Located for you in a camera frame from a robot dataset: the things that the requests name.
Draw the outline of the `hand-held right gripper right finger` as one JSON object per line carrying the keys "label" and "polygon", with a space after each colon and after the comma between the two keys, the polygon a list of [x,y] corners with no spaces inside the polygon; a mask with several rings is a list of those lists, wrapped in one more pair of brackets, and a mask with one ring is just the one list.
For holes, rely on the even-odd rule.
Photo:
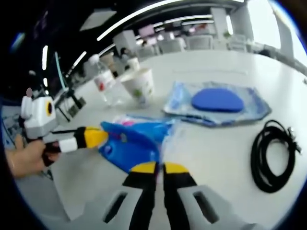
{"label": "hand-held right gripper right finger", "polygon": [[197,185],[188,169],[166,162],[164,171],[164,205],[172,230],[255,230],[236,215],[218,193],[206,185]]}

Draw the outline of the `person's left hand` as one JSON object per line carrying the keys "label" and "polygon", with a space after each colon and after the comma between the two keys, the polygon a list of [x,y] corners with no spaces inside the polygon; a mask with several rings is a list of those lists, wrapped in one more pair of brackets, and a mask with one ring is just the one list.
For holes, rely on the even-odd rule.
{"label": "person's left hand", "polygon": [[35,140],[24,145],[22,135],[16,135],[15,148],[6,149],[5,156],[14,178],[23,178],[40,173],[44,168],[43,152],[46,148],[42,140]]}

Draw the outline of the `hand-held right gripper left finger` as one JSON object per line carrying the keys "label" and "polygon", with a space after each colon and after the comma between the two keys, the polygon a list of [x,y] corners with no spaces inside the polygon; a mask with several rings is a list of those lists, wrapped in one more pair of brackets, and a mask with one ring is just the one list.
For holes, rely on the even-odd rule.
{"label": "hand-held right gripper left finger", "polygon": [[149,161],[131,168],[122,184],[102,191],[98,210],[89,211],[80,230],[147,230],[154,208],[159,163]]}

